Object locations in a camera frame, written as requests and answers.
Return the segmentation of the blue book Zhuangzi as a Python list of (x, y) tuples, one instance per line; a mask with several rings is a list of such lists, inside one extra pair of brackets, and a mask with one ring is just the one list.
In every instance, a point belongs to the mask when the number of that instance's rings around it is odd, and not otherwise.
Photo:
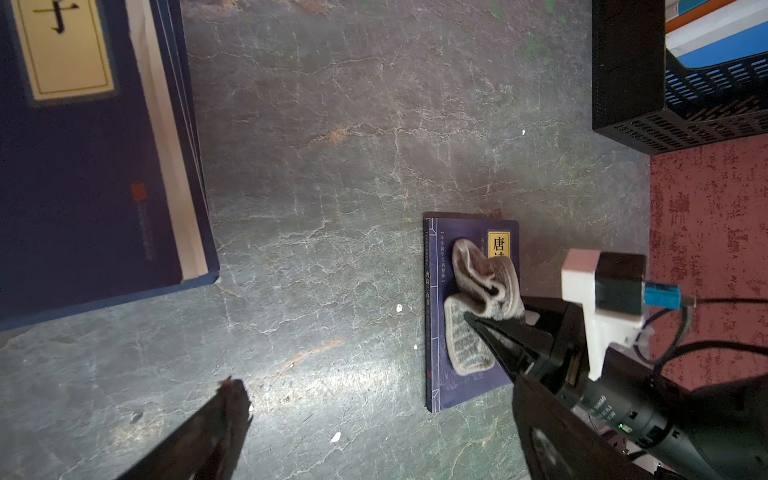
[(1, 5), (1, 326), (206, 271), (152, 1)]

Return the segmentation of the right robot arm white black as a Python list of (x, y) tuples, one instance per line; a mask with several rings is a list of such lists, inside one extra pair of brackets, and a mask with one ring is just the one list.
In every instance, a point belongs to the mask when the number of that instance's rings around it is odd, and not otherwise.
[(582, 408), (684, 474), (766, 478), (766, 377), (687, 392), (662, 375), (667, 363), (698, 351), (766, 355), (766, 348), (720, 340), (677, 343), (652, 366), (610, 350), (600, 378), (593, 381), (581, 307), (535, 297), (529, 311), (537, 318), (533, 325), (465, 316), (511, 379), (531, 376), (561, 405)]

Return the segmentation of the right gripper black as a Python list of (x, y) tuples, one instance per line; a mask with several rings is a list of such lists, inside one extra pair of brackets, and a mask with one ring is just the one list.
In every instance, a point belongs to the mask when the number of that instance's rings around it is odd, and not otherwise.
[(525, 297), (523, 302), (540, 315), (533, 326), (464, 315), (511, 381), (524, 375), (539, 380), (561, 404), (580, 407), (641, 447), (687, 448), (681, 388), (613, 349), (606, 352), (600, 378), (590, 380), (582, 308), (556, 298)]

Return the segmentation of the black mesh file holder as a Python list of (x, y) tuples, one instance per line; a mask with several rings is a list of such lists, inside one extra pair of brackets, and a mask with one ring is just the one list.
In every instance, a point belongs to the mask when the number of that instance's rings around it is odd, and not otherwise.
[(767, 131), (767, 56), (687, 68), (667, 50), (663, 9), (592, 4), (592, 128), (648, 155)]

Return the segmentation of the grey knitted cloth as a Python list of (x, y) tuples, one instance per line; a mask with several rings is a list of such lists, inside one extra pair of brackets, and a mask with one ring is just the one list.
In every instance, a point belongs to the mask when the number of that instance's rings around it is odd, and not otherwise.
[(496, 360), (465, 316), (523, 321), (526, 313), (510, 258), (488, 258), (472, 241), (459, 239), (453, 245), (452, 267), (458, 292), (443, 303), (447, 353), (456, 374), (469, 376), (493, 368)]

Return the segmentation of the blue folder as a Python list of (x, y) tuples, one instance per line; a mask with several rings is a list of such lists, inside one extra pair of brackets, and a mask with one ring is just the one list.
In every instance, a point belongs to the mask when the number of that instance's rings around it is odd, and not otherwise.
[(767, 0), (667, 1), (665, 20), (666, 49), (687, 68), (767, 51)]

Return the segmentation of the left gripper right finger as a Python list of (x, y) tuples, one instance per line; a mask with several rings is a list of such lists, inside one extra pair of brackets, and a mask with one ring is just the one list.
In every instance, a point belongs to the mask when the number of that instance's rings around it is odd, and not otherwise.
[(538, 381), (514, 381), (512, 410), (533, 479), (649, 479)]

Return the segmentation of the blue book Tang poems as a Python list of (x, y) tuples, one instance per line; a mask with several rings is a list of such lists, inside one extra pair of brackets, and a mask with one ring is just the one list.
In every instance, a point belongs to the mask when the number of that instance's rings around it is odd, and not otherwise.
[(449, 358), (444, 301), (458, 292), (451, 259), (459, 239), (472, 241), (486, 256), (506, 256), (520, 268), (518, 221), (456, 212), (423, 215), (425, 405), (432, 413), (510, 384), (498, 364), (462, 376)]

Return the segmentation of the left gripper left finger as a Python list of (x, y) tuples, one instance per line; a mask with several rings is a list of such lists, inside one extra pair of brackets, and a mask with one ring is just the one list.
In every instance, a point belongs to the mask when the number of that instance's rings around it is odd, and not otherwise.
[(232, 478), (251, 425), (250, 407), (242, 380), (221, 381), (213, 398), (120, 477)]

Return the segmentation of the blue book Yuewei notes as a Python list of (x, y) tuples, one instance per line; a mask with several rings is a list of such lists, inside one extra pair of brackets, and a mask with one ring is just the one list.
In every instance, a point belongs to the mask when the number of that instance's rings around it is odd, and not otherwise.
[(152, 1), (150, 7), (180, 143), (184, 179), (206, 266), (205, 272), (183, 281), (178, 288), (188, 290), (215, 283), (219, 279), (220, 263), (210, 222), (181, 3), (159, 0)]

